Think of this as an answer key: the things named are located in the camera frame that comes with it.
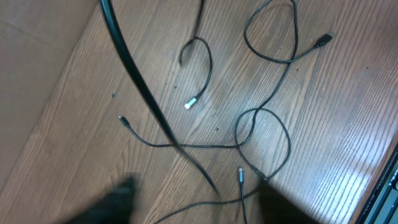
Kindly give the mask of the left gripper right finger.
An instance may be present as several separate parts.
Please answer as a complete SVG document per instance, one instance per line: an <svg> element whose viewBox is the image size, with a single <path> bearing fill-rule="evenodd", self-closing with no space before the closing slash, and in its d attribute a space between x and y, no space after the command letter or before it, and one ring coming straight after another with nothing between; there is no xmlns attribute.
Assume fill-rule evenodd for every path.
<svg viewBox="0 0 398 224"><path fill-rule="evenodd" d="M264 223L317 224L265 181L259 184L258 199Z"/></svg>

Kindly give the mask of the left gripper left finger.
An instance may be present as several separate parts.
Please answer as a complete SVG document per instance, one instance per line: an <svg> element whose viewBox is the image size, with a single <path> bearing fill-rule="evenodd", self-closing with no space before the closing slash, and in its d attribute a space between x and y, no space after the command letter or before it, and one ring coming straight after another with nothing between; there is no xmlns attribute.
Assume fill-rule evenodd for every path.
<svg viewBox="0 0 398 224"><path fill-rule="evenodd" d="M136 181L128 177L101 200L67 220L66 224L129 224L137 193Z"/></svg>

